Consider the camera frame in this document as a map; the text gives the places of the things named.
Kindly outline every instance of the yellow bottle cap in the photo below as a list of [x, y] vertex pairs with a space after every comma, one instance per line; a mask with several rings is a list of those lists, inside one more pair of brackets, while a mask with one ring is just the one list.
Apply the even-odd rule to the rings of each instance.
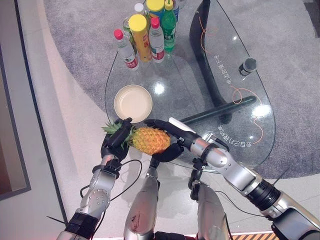
[[164, 8], [164, 0], [146, 0], [146, 7], [152, 12], [159, 12]]
[[165, 0], [164, 2], [164, 8], [165, 10], [172, 10], [174, 8], [174, 1], [173, 0]]
[[142, 32], [147, 27], [147, 19], [141, 14], [134, 14], [129, 19], [129, 28], [132, 32]]

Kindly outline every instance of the white bottle cap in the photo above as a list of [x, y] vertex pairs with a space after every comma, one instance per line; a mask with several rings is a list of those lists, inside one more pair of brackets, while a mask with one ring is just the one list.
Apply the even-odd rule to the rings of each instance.
[[142, 3], [136, 3], [134, 5], [134, 10], [138, 13], [138, 14], [144, 14], [145, 13], [145, 7]]

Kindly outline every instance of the pineapple crown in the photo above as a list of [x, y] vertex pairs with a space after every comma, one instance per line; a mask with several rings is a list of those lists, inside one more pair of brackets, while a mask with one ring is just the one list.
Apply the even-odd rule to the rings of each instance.
[[[106, 123], [106, 126], [101, 127], [103, 129], [103, 131], [106, 132], [106, 134], [111, 134], [111, 136], [121, 127], [121, 123]], [[130, 138], [132, 136], [132, 134], [135, 132], [135, 127], [132, 126], [131, 130], [130, 130], [130, 134], [125, 138], [125, 140], [123, 141], [123, 143], [121, 144], [122, 149], [124, 148], [124, 144], [128, 144], [128, 142], [130, 141]]]

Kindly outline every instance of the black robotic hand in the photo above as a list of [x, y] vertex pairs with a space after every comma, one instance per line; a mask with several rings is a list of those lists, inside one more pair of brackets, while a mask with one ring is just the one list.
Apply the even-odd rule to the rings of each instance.
[[196, 133], [182, 130], [168, 121], [147, 119], [144, 123], [149, 127], [164, 130], [178, 139], [177, 143], [171, 144], [163, 153], [152, 155], [150, 165], [155, 168], [159, 163], [167, 163], [179, 157], [184, 151], [184, 147], [189, 149], [192, 142], [199, 137]]
[[178, 143], [173, 143], [164, 150], [163, 153], [155, 153], [152, 155], [150, 165], [156, 168], [159, 163], [167, 163], [179, 157], [184, 151], [184, 147]]
[[182, 130], [168, 121], [158, 119], [147, 119], [143, 121], [148, 127], [153, 127], [166, 131], [168, 134], [178, 139], [177, 144], [190, 150], [193, 141], [200, 136], [192, 131]]
[[117, 119], [114, 123], [121, 123], [121, 127], [114, 134], [106, 134], [101, 146], [101, 157], [107, 154], [113, 154], [121, 162], [128, 154], [129, 146], [125, 143], [125, 139], [129, 136], [132, 124], [132, 118], [125, 120]]

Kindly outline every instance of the green bottle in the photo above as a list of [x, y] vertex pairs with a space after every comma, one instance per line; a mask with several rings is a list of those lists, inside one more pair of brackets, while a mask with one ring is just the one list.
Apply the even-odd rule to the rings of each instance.
[[176, 16], [173, 11], [173, 0], [165, 0], [164, 14], [161, 20], [161, 27], [164, 35], [164, 50], [168, 53], [172, 52], [176, 41]]

